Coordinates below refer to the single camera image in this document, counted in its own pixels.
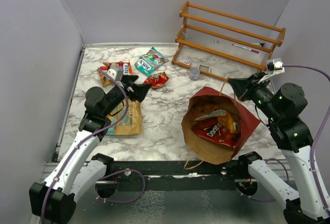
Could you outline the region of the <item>red snack packet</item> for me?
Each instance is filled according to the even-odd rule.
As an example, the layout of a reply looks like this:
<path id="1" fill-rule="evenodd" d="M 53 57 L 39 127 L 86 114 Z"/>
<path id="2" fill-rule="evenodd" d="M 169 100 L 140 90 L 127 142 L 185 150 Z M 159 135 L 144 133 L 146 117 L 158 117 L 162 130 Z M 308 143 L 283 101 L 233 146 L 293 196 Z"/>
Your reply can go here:
<path id="1" fill-rule="evenodd" d="M 216 118 L 210 118 L 196 123 L 191 130 L 198 137 L 218 145 L 234 148 L 240 138 L 240 133 L 232 134 L 220 125 Z"/>

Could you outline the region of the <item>red orange Fox's packet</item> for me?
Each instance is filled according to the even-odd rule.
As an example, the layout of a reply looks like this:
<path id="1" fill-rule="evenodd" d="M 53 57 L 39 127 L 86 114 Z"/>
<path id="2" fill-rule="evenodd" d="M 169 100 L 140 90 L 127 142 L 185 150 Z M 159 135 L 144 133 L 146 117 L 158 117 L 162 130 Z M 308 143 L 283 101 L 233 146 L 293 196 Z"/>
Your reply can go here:
<path id="1" fill-rule="evenodd" d="M 116 66 L 116 67 L 120 67 L 123 69 L 123 74 L 124 75 L 132 75 L 133 74 L 133 71 L 132 71 L 132 68 L 131 68 L 131 65 L 129 62 L 123 62 L 123 61 L 120 61 L 120 62 L 103 62 L 103 65 L 104 67 L 107 68 L 107 71 L 110 70 L 111 66 Z"/>

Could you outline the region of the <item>gold chips bag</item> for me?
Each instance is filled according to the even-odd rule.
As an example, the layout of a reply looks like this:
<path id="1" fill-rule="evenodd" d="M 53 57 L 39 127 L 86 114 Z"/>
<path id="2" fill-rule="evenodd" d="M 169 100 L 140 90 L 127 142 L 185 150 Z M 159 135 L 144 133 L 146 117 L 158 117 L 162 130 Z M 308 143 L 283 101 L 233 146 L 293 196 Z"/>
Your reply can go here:
<path id="1" fill-rule="evenodd" d="M 123 119 L 116 125 L 107 130 L 107 135 L 114 136 L 131 136 L 142 134 L 142 114 L 141 103 L 138 101 L 128 100 L 128 111 Z M 126 102 L 120 103 L 114 111 L 107 115 L 111 123 L 115 123 L 120 117 L 123 116 L 126 108 Z"/>

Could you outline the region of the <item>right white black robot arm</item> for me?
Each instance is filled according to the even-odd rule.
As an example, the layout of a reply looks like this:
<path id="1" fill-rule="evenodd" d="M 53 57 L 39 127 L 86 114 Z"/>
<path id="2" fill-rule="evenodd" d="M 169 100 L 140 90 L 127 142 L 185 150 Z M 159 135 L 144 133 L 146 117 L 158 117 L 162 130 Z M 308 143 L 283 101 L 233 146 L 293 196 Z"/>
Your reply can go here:
<path id="1" fill-rule="evenodd" d="M 329 223 L 328 196 L 321 196 L 324 184 L 316 182 L 316 161 L 310 156 L 312 139 L 299 114 L 307 106 L 303 89 L 285 83 L 273 94 L 262 81 L 264 72 L 249 78 L 231 78 L 228 83 L 240 101 L 252 101 L 268 118 L 268 129 L 286 158 L 296 189 L 290 187 L 255 152 L 240 156 L 237 165 L 242 178 L 252 176 L 261 183 L 283 209 L 287 223 Z"/>

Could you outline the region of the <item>small red chips packet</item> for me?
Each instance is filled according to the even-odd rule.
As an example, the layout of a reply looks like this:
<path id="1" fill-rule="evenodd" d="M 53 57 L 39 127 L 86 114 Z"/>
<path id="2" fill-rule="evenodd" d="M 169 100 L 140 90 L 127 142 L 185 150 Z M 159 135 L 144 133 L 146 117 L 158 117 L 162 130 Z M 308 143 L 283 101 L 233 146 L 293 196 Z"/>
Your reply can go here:
<path id="1" fill-rule="evenodd" d="M 148 76 L 144 84 L 151 84 L 152 89 L 159 89 L 162 88 L 169 80 L 169 77 L 166 75 L 165 72 L 156 73 Z"/>

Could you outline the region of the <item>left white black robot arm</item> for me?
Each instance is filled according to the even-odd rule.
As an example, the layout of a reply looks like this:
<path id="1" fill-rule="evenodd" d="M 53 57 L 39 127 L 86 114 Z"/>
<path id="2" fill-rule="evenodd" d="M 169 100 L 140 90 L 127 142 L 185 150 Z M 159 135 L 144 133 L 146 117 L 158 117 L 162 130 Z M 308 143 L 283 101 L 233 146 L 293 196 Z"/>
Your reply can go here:
<path id="1" fill-rule="evenodd" d="M 100 87 L 91 87 L 86 92 L 85 114 L 71 147 L 44 181 L 33 183 L 29 189 L 32 213 L 40 217 L 41 223 L 68 223 L 85 192 L 97 180 L 113 176 L 110 157 L 100 155 L 88 165 L 84 163 L 114 126 L 108 118 L 111 112 L 121 103 L 128 108 L 129 100 L 145 99 L 152 85 L 135 84 L 137 79 L 136 75 L 124 75 L 108 93 Z"/>

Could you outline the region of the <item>teal Fox's candy packet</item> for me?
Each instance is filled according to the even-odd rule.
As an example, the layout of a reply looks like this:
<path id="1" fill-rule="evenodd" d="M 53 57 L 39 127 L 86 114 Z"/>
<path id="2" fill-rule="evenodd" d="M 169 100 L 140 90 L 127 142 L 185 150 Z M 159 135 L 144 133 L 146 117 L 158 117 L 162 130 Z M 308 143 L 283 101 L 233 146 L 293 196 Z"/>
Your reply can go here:
<path id="1" fill-rule="evenodd" d="M 152 47 L 146 54 L 140 56 L 134 66 L 146 76 L 150 76 L 155 70 L 159 69 L 168 58 L 160 53 L 155 47 Z"/>

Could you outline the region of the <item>red paper bag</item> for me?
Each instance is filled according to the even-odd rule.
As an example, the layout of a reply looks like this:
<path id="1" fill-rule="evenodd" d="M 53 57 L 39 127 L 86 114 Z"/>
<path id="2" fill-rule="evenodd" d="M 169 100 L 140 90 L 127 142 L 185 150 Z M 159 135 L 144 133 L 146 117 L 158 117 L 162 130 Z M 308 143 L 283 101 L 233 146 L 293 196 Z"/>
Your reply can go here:
<path id="1" fill-rule="evenodd" d="M 203 87 L 190 98 L 181 127 L 189 152 L 201 163 L 219 165 L 239 152 L 259 124 L 236 97 Z"/>

